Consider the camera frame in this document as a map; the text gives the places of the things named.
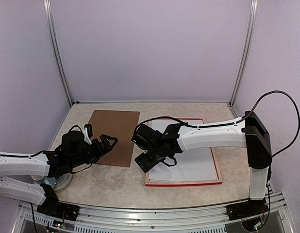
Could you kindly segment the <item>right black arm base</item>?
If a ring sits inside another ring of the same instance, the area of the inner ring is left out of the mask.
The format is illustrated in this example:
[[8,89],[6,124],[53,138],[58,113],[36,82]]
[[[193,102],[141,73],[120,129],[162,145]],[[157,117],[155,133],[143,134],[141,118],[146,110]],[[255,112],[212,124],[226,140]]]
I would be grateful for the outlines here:
[[248,199],[245,202],[230,204],[227,206],[229,220],[237,220],[250,216],[260,215],[269,211],[266,198],[262,200]]

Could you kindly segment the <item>white mat board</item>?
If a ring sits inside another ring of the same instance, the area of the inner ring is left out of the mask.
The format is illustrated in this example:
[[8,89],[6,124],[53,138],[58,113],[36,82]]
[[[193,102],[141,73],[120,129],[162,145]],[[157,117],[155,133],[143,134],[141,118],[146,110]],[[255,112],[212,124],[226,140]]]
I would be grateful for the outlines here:
[[150,182],[198,182],[219,180],[211,148],[175,154],[177,165],[159,163],[148,172]]

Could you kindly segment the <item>brown backing board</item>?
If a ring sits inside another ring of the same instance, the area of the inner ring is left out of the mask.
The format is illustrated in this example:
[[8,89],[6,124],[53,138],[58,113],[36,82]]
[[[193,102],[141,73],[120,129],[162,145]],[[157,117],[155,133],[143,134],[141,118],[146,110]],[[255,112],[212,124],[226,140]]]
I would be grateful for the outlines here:
[[93,127],[93,137],[101,134],[116,137],[117,144],[113,150],[103,156],[97,163],[100,165],[130,167],[133,142],[131,137],[138,124],[138,111],[95,110],[89,120]]

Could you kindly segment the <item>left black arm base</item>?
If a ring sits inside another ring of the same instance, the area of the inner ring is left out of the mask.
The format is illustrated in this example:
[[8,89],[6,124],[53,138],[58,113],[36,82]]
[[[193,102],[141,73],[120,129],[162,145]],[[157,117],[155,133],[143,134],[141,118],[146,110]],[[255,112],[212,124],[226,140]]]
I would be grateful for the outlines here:
[[70,221],[76,221],[79,210],[79,206],[63,202],[45,202],[37,207],[39,213]]

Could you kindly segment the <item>red wooden picture frame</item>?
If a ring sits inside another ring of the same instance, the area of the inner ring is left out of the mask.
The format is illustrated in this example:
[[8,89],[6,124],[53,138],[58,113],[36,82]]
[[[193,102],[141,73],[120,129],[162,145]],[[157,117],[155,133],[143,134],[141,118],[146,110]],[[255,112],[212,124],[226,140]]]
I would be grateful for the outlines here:
[[217,157],[212,148],[175,154],[177,165],[159,163],[145,175],[147,187],[188,187],[222,184]]

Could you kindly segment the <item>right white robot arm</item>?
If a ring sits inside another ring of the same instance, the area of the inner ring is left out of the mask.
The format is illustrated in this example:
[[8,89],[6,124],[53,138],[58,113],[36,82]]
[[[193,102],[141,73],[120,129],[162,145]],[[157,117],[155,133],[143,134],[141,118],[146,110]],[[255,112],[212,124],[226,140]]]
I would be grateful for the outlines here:
[[255,112],[247,111],[244,117],[206,124],[189,124],[171,116],[159,116],[157,119],[169,119],[173,123],[160,132],[148,126],[149,120],[145,120],[135,127],[131,138],[143,151],[135,159],[143,172],[147,173],[167,157],[174,159],[175,154],[184,151],[215,147],[246,148],[250,189],[243,212],[252,216],[261,209],[272,153],[269,132]]

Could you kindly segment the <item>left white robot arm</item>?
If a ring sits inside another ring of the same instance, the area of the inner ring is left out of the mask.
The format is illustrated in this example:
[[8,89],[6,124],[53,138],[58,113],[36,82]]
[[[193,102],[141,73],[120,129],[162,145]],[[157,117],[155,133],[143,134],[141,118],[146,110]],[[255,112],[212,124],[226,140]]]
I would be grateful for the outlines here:
[[0,152],[0,196],[43,205],[52,216],[59,215],[63,206],[51,185],[15,180],[13,176],[56,178],[73,174],[76,167],[91,166],[111,152],[118,139],[102,134],[90,139],[87,131],[70,131],[62,136],[54,151],[36,154],[7,154]]

